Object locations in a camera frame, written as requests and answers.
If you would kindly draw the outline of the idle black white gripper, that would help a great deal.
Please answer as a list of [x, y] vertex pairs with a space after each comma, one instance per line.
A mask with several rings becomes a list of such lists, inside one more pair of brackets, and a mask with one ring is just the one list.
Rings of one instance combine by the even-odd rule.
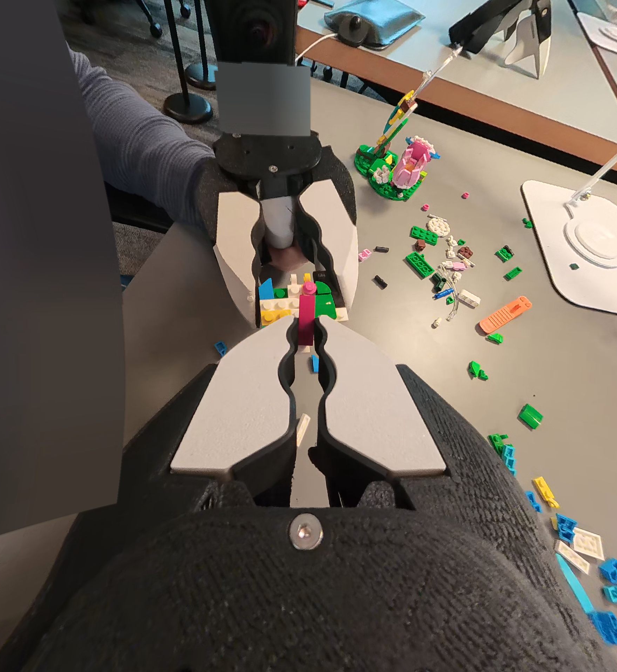
[[532, 56], [537, 79], [543, 77], [551, 44], [551, 2], [487, 1], [450, 26], [448, 36], [452, 45], [475, 55], [500, 32], [505, 33], [505, 41], [516, 37], [504, 64], [509, 66]]

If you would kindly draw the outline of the person's left forearm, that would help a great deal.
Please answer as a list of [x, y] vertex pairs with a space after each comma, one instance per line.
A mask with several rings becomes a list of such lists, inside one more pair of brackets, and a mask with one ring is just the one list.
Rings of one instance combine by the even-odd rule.
[[134, 88], [69, 50], [92, 126], [103, 179], [145, 198], [175, 222], [203, 228], [195, 188], [212, 148], [191, 139], [175, 120]]

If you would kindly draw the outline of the blue fabric pouch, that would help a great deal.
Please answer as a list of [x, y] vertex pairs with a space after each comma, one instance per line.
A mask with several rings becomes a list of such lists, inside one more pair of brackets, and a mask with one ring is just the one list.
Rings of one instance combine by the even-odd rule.
[[372, 50], [387, 48], [424, 19], [401, 1], [351, 1], [323, 16], [340, 42]]

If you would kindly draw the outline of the wood-edged table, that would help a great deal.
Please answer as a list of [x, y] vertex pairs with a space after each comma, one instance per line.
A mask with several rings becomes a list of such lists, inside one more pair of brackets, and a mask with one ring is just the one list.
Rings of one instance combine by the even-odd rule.
[[[329, 38], [309, 58], [406, 93], [449, 55], [448, 29], [481, 1], [405, 1], [425, 15], [392, 46], [371, 51]], [[548, 66], [536, 78], [533, 58], [511, 66], [515, 39], [493, 38], [459, 57], [421, 93], [439, 107], [571, 155], [604, 164], [617, 152], [617, 55], [594, 51], [568, 1], [552, 2]]]

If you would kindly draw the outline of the pile of toy bricks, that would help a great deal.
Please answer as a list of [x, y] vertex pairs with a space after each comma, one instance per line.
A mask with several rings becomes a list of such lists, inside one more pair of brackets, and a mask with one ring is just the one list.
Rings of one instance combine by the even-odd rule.
[[533, 479], [532, 483], [534, 490], [524, 494], [535, 512], [542, 512], [541, 501], [555, 511], [550, 519], [556, 533], [554, 554], [566, 583], [603, 642], [617, 646], [617, 616], [612, 611], [597, 609], [577, 576], [577, 573], [589, 575], [593, 567], [590, 560], [599, 561], [602, 594], [609, 604], [617, 605], [617, 559], [606, 557], [600, 535], [580, 528], [575, 519], [560, 513], [559, 502], [543, 477]]

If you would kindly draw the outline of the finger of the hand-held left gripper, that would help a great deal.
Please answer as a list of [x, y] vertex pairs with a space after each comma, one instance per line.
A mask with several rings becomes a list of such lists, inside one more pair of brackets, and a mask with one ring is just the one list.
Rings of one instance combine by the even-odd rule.
[[219, 194], [214, 254], [229, 296], [246, 322], [257, 327], [258, 247], [264, 235], [260, 203], [239, 191]]
[[298, 242], [338, 305], [350, 310], [360, 266], [357, 229], [331, 180], [313, 182], [298, 197]]

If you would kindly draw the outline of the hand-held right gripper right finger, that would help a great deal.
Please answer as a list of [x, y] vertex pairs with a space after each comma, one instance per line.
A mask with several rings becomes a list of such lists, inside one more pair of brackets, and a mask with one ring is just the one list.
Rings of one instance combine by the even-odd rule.
[[395, 363], [328, 316], [314, 324], [327, 445], [383, 477], [444, 474], [446, 463]]

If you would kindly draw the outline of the orange brick separator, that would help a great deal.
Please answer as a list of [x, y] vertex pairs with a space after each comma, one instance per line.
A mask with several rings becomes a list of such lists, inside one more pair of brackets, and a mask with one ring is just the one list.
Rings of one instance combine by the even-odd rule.
[[507, 323], [531, 309], [531, 301], [525, 296], [519, 296], [499, 308], [486, 318], [483, 318], [478, 326], [485, 335], [490, 335], [502, 329]]

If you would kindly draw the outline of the cluster of small toy parts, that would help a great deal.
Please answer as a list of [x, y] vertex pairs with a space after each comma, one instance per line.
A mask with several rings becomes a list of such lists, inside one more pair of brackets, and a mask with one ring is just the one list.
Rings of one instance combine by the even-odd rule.
[[419, 278], [431, 282], [431, 298], [448, 309], [445, 318], [433, 320], [432, 329], [453, 321], [461, 306], [481, 306], [479, 296], [461, 287], [464, 273], [474, 268], [472, 249], [464, 239], [454, 237], [447, 219], [428, 214], [424, 225], [411, 227], [410, 238], [414, 246], [405, 263]]

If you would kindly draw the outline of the toy brick flower model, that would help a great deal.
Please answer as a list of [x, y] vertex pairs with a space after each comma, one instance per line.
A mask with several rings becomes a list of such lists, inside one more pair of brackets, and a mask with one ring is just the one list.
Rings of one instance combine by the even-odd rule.
[[435, 147], [418, 135], [405, 139], [406, 146], [400, 154], [390, 150], [392, 141], [417, 108], [417, 94], [410, 91], [401, 98], [375, 145], [360, 145], [354, 157], [357, 172], [367, 179], [371, 188], [379, 196], [396, 202], [412, 197], [425, 179], [426, 166], [439, 158]]

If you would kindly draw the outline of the black round-base stand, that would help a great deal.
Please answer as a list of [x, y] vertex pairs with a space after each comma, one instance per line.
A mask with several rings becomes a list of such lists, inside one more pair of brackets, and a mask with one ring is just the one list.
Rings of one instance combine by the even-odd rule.
[[217, 65], [213, 65], [208, 61], [201, 1], [193, 1], [193, 3], [197, 25], [198, 45], [200, 48], [200, 62], [187, 66], [184, 70], [184, 74], [188, 85], [202, 90], [214, 91], [216, 88], [214, 77], [215, 72], [217, 71]]
[[171, 94], [164, 100], [163, 111], [167, 116], [180, 123], [200, 124], [212, 118], [212, 107], [208, 100], [188, 91], [172, 2], [164, 1], [163, 3], [180, 84], [180, 92]]

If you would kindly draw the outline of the white display stand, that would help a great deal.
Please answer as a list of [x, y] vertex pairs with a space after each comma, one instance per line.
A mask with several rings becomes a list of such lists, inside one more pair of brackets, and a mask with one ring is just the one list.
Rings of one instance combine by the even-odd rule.
[[522, 197], [557, 292], [578, 307], [617, 315], [617, 205], [592, 196], [617, 154], [576, 191], [542, 181]]

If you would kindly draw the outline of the multicoloured toy brick assembly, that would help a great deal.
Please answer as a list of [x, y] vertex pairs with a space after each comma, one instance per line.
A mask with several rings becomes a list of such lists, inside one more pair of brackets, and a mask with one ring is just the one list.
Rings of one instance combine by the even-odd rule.
[[305, 285], [312, 285], [314, 316], [328, 316], [337, 322], [348, 321], [347, 308], [338, 295], [335, 284], [327, 279], [327, 273], [315, 271], [305, 273], [302, 279], [296, 274], [290, 275], [286, 286], [275, 286], [271, 280], [264, 281], [260, 286], [259, 308], [260, 326], [266, 327], [283, 316], [300, 314], [301, 296]]

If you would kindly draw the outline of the magenta toy brick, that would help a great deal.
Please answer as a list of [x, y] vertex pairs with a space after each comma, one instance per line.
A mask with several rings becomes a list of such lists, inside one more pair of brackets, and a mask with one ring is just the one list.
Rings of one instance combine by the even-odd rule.
[[299, 297], [298, 346], [307, 348], [313, 345], [315, 294], [302, 294]]

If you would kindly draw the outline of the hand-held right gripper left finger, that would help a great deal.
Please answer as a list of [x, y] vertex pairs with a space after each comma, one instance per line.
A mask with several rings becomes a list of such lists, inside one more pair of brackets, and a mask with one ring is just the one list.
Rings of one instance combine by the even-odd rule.
[[297, 319], [281, 317], [216, 366], [173, 457], [172, 473], [234, 477], [251, 458], [289, 440], [296, 448]]

